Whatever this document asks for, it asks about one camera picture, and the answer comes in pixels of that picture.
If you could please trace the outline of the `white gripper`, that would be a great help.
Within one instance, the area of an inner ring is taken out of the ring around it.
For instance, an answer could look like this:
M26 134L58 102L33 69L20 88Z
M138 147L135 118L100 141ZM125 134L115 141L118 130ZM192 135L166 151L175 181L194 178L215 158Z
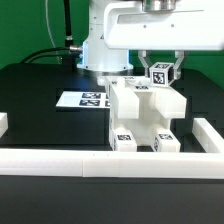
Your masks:
M146 50L175 52L173 79L181 77L185 51L224 49L224 0L177 0L171 11L142 10L140 1L110 3L104 12L104 40L109 48L139 50L145 76L151 61Z

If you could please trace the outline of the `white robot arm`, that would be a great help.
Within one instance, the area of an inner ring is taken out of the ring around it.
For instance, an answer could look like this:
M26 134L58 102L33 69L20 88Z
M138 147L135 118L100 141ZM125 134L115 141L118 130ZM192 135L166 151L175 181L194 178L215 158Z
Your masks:
M129 52L173 51L174 77L187 51L224 50L224 0L89 0L79 67L130 70Z

